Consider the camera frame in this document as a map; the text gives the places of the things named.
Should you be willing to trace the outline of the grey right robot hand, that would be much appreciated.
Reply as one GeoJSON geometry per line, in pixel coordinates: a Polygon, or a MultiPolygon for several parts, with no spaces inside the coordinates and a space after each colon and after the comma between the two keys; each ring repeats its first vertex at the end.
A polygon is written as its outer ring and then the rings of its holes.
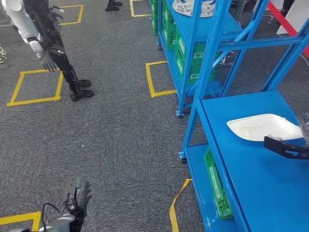
{"type": "Polygon", "coordinates": [[[268,135],[264,137],[264,147],[280,154],[287,159],[308,160],[309,159],[309,114],[304,113],[298,119],[301,132],[306,142],[305,146],[294,145],[283,142],[280,137],[268,135]]]}

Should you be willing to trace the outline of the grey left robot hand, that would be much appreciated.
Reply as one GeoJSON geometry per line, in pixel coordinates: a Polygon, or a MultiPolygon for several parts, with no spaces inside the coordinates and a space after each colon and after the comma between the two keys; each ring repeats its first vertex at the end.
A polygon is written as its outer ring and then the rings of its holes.
{"type": "Polygon", "coordinates": [[[90,183],[89,181],[86,181],[77,189],[75,199],[77,206],[75,209],[75,216],[78,219],[84,219],[87,216],[87,204],[92,197],[90,192],[90,183]]]}

